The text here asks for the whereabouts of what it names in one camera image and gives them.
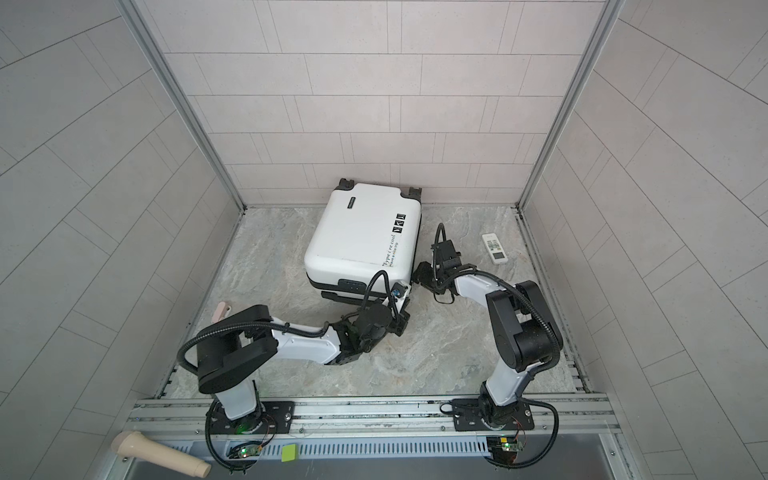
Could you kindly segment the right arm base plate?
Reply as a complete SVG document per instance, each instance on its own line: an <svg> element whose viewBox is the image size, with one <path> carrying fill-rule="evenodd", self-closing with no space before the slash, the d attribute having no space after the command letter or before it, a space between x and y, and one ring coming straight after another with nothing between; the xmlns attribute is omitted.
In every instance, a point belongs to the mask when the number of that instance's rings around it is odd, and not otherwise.
<svg viewBox="0 0 768 480"><path fill-rule="evenodd" d="M457 398L444 403L440 412L453 419L458 432L530 431L535 428L530 407L524 401L498 406L486 396Z"/></svg>

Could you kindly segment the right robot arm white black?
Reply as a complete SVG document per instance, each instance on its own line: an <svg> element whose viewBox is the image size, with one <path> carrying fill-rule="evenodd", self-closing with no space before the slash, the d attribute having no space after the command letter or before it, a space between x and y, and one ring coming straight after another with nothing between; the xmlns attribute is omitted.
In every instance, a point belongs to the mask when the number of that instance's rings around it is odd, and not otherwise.
<svg viewBox="0 0 768 480"><path fill-rule="evenodd" d="M481 385L476 411L490 428L507 426L525 410L528 384L559 363L563 347L559 328L535 282L512 285L465 264L447 239L436 238L431 251L432 260L418 265L415 282L436 298L464 297L487 309L499 362Z"/></svg>

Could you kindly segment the black and white suitcase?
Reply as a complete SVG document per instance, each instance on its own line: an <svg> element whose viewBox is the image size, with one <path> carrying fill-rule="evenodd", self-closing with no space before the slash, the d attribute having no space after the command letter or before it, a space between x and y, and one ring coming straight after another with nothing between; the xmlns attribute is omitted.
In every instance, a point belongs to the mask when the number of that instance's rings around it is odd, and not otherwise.
<svg viewBox="0 0 768 480"><path fill-rule="evenodd" d="M411 284L421 226L422 190L342 178L304 256L310 284L325 299L360 304L371 278Z"/></svg>

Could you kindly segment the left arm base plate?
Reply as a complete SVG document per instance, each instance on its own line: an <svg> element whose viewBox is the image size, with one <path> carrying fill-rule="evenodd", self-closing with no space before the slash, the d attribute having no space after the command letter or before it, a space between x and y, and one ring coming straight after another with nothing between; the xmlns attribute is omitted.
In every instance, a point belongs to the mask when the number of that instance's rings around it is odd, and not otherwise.
<svg viewBox="0 0 768 480"><path fill-rule="evenodd" d="M262 435L288 434L296 404L292 401L266 401L259 413L254 412L240 419L230 420L224 409L217 404L206 421L213 435Z"/></svg>

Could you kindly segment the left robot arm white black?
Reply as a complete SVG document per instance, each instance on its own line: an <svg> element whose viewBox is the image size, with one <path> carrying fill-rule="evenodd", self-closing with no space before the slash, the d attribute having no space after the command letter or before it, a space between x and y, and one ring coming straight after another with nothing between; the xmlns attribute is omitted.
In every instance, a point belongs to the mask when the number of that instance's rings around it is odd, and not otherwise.
<svg viewBox="0 0 768 480"><path fill-rule="evenodd" d="M357 310L314 328L284 322L265 305L254 305L218 320L185 342L176 355L195 375L198 390L212 395L229 420L261 411L253 374L271 360L345 365L369 353L389 333L400 336L410 315L408 293L385 300L363 299Z"/></svg>

